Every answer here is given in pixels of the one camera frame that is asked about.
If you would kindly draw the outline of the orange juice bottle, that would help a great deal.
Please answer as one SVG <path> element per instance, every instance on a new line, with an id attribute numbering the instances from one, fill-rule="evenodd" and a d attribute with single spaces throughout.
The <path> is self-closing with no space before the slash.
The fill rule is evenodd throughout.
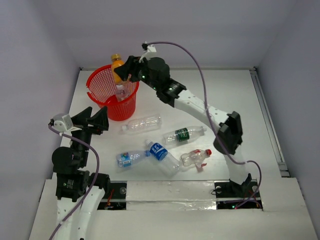
<path id="1" fill-rule="evenodd" d="M 125 85 L 127 81 L 121 80 L 121 78 L 115 73 L 115 69 L 122 66 L 124 61 L 119 53 L 111 55 L 111 71 L 114 83 L 116 85 Z"/>

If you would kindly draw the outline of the blue label clear bottle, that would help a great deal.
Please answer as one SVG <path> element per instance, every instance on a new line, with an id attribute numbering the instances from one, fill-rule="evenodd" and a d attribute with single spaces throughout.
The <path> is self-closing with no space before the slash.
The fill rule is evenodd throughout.
<path id="1" fill-rule="evenodd" d="M 164 146 L 158 142 L 146 140 L 145 145 L 155 158 L 155 165 L 168 177 L 172 177 L 180 170 L 180 161 L 176 159 Z"/>

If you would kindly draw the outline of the green label clear bottle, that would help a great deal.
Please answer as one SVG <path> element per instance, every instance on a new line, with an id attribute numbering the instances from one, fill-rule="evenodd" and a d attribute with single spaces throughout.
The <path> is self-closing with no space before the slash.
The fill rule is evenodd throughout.
<path id="1" fill-rule="evenodd" d="M 207 128 L 205 126 L 187 126 L 162 136 L 162 141 L 166 146 L 176 146 L 197 140 L 205 135 Z"/>

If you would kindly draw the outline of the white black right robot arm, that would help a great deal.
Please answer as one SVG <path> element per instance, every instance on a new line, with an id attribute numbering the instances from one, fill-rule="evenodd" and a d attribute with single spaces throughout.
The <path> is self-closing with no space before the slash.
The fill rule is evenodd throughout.
<path id="1" fill-rule="evenodd" d="M 183 84 L 171 78 L 170 67 L 160 57 L 139 60 L 130 56 L 114 72 L 122 81 L 143 82 L 155 90 L 156 96 L 165 104 L 181 110 L 212 129 L 214 148 L 224 155 L 228 171 L 230 190 L 235 196 L 242 196 L 249 189 L 252 180 L 242 155 L 237 152 L 243 142 L 243 128 L 240 114 L 227 113 L 210 106 Z"/>

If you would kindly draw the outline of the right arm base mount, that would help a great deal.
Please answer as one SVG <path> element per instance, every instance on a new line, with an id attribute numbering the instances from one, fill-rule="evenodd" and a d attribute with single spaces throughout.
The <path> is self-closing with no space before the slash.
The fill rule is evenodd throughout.
<path id="1" fill-rule="evenodd" d="M 237 209 L 263 209 L 260 193 L 253 196 L 258 187 L 256 180 L 252 180 L 251 174 L 241 185 L 228 180 L 216 181 L 211 194 L 215 196 L 218 210 Z"/>

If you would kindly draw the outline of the purple label small bottle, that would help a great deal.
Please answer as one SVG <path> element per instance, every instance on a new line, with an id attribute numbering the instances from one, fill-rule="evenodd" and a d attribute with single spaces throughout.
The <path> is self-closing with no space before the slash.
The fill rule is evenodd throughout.
<path id="1" fill-rule="evenodd" d="M 127 99 L 130 96 L 129 89 L 122 84 L 116 85 L 115 96 L 118 102 Z"/>

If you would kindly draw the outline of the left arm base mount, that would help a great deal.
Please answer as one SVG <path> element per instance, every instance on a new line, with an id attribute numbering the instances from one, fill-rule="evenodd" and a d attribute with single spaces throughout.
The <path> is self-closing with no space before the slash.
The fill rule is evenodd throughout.
<path id="1" fill-rule="evenodd" d="M 107 192 L 100 203 L 98 210 L 126 210 L 127 182 L 126 181 L 112 181 L 110 183 L 109 192 Z"/>

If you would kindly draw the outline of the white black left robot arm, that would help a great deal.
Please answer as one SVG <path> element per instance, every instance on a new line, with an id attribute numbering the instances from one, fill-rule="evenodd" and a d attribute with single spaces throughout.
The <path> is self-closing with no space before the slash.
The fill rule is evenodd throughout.
<path id="1" fill-rule="evenodd" d="M 111 191 L 107 174 L 99 173 L 100 158 L 90 145 L 93 135 L 109 129 L 108 109 L 92 114 L 87 107 L 75 116 L 57 114 L 48 128 L 70 140 L 51 156 L 56 174 L 57 226 L 51 240 L 87 240 L 101 200 Z"/>

